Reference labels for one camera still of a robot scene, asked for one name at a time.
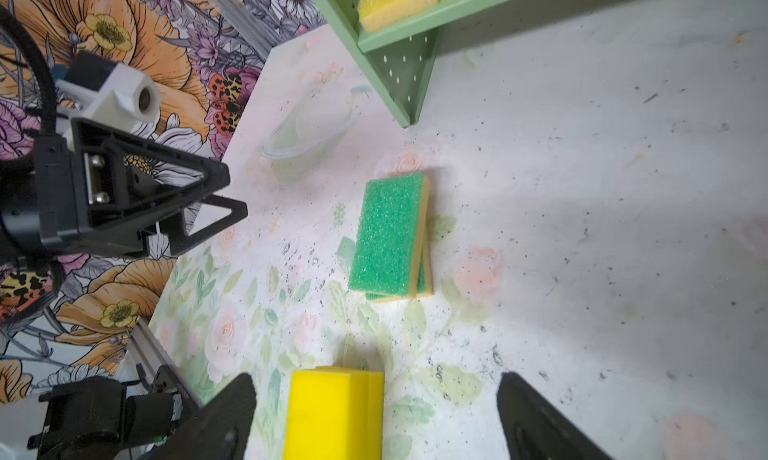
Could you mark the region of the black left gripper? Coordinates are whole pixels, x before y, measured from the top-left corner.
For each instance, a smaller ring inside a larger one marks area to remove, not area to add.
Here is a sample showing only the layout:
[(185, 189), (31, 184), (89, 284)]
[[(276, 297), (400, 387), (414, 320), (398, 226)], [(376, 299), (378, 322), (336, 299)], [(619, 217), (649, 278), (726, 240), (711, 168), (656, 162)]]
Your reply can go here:
[[(2, 162), (1, 256), (146, 257), (160, 221), (178, 257), (247, 218), (245, 202), (212, 195), (229, 185), (216, 160), (76, 121), (72, 147), (40, 136), (27, 155)], [(184, 208), (199, 202), (209, 217), (188, 229)]]

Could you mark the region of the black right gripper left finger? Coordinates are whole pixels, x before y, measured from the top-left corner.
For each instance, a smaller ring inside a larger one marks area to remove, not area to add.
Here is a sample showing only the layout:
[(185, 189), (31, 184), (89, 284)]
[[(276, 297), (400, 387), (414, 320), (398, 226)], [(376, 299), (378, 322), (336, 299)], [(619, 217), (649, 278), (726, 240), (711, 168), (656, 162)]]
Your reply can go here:
[(251, 375), (239, 374), (175, 434), (141, 459), (243, 459), (256, 399)]

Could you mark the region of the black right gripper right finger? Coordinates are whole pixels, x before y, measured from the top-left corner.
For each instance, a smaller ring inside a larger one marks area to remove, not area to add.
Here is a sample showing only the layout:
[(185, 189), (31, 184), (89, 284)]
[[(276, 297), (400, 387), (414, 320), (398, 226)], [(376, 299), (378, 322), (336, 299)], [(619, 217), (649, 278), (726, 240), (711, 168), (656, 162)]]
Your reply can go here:
[(515, 372), (505, 372), (497, 410), (511, 459), (610, 459)]

